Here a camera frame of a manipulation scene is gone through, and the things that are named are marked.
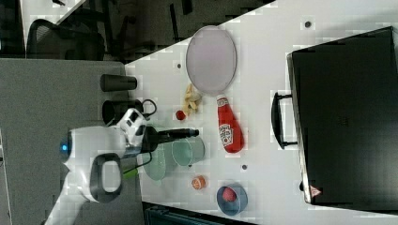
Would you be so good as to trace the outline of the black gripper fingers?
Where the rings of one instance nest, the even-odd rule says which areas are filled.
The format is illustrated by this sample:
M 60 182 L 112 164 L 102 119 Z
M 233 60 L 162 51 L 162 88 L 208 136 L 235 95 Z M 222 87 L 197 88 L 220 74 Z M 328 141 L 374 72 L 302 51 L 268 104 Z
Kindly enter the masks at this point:
M 180 139 L 196 137 L 198 135 L 199 130 L 192 128 L 169 129 L 158 133 L 160 142 L 173 142 Z

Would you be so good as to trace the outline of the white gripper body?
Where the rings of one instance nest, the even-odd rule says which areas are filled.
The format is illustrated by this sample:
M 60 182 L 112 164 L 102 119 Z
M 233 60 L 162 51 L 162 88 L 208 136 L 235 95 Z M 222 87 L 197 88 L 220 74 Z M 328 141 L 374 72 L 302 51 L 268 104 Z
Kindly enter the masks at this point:
M 128 109 L 116 125 L 122 130 L 126 139 L 125 157 L 137 157 L 156 150 L 158 144 L 150 140 L 156 129 L 146 122 L 145 117 L 137 109 Z

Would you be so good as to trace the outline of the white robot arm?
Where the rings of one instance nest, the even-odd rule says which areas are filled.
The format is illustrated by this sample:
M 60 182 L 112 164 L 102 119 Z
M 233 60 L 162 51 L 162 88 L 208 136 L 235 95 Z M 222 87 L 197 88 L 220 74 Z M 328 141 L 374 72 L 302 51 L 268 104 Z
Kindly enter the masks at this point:
M 74 225 L 84 203 L 109 203 L 116 199 L 122 190 L 123 158 L 135 158 L 155 151 L 161 143 L 199 135 L 192 128 L 158 131 L 147 119 L 146 114 L 130 108 L 113 126 L 69 131 L 68 141 L 61 148 L 62 163 L 68 173 L 44 225 Z

